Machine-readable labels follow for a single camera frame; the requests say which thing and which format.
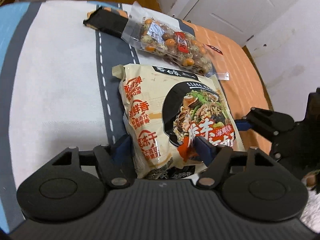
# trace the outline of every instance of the instant noodle package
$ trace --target instant noodle package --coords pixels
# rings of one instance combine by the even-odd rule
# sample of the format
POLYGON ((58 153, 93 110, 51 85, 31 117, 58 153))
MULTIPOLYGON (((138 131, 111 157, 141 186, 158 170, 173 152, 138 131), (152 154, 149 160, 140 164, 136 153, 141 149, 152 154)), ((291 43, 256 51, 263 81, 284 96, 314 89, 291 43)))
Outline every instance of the instant noodle package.
POLYGON ((194 35, 148 15, 137 2, 132 5, 121 38, 137 49, 169 58, 193 73, 203 76, 212 72, 212 62, 203 43, 194 35))
POLYGON ((192 147, 196 136, 244 150, 215 75, 138 64, 112 73, 121 79, 138 178, 184 178, 206 169, 192 147))

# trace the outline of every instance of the dashed white line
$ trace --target dashed white line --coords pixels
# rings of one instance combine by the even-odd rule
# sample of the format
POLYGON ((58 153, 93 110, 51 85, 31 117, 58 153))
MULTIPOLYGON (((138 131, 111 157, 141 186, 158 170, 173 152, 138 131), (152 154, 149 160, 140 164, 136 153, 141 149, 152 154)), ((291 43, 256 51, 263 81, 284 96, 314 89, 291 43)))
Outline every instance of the dashed white line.
POLYGON ((112 120, 110 119, 110 129, 113 132, 113 124, 112 124, 112 120))
POLYGON ((108 113, 109 113, 109 115, 111 115, 111 109, 110 109, 109 104, 107 104, 107 107, 108 107, 108 113))

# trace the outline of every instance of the transparent plastic bag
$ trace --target transparent plastic bag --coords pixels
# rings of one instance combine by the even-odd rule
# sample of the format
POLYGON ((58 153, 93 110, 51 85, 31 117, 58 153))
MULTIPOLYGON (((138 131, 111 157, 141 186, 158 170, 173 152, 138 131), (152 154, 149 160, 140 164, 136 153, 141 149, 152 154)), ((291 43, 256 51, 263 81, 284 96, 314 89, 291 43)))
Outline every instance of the transparent plastic bag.
POLYGON ((132 5, 121 38, 136 49, 169 58, 198 75, 212 72, 212 62, 203 43, 192 34, 155 19, 137 2, 132 5))

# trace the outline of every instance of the red tag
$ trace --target red tag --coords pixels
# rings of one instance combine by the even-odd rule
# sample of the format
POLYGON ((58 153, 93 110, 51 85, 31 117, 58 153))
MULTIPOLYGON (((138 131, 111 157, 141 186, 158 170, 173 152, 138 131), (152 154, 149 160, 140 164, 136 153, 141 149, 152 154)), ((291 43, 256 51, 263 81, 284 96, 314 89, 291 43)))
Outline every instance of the red tag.
POLYGON ((189 53, 186 35, 183 32, 176 32, 178 50, 183 53, 189 53))
POLYGON ((222 51, 219 50, 219 49, 217 49, 216 47, 211 46, 211 45, 208 45, 208 44, 207 44, 207 46, 208 46, 210 49, 213 49, 214 51, 216 51, 216 52, 218 52, 219 54, 223 55, 222 51))

